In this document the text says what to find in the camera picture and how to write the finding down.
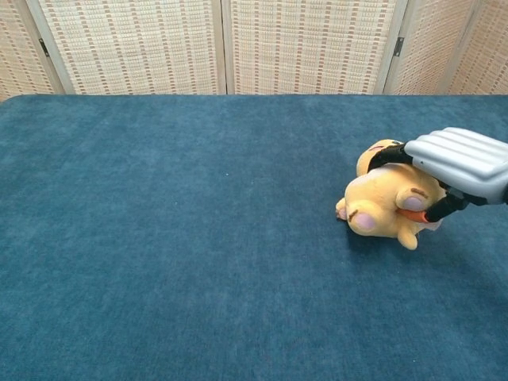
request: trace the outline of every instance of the woven panel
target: woven panel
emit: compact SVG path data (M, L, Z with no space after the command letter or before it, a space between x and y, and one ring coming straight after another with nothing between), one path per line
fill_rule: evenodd
M78 94L216 94L211 0L41 0Z
M450 94L508 94L508 0L485 0Z
M16 1L0 0L0 102L15 95L54 92Z
M395 0L231 0L238 94L372 93Z
M418 0L393 94L436 94L468 20L473 0Z

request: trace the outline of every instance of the stuffed animal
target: stuffed animal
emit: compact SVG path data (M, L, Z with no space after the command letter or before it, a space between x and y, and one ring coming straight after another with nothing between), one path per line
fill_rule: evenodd
M397 145L380 140L365 151L356 164L356 179L336 204L337 218L347 221L357 234L391 237L409 250L418 246L417 234L436 230L437 223L420 223L404 217L401 210L422 211L445 196L435 178L408 164L386 164L368 172L371 158L381 149Z

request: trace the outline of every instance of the blue felt surface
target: blue felt surface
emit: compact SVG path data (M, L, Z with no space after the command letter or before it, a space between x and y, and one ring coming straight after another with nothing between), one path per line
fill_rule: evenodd
M0 105L0 379L501 380L506 206L416 252L335 203L382 138L508 141L508 97Z

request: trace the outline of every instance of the gray gripper housing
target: gray gripper housing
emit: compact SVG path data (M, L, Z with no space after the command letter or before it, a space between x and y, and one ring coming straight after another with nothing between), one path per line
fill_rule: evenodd
M448 127L406 143L413 165L451 188L487 204L508 202L508 144Z

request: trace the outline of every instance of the yellow plush toy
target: yellow plush toy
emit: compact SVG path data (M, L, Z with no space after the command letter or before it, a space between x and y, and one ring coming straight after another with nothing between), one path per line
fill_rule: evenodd
M398 238L404 247L414 250L417 234L423 229L435 230L441 222L415 222L401 212L426 210L445 196L445 190L435 178L407 164L386 164L368 172L371 158L379 150L397 144L396 140L380 140L360 156L357 177L336 204L336 214L357 234Z

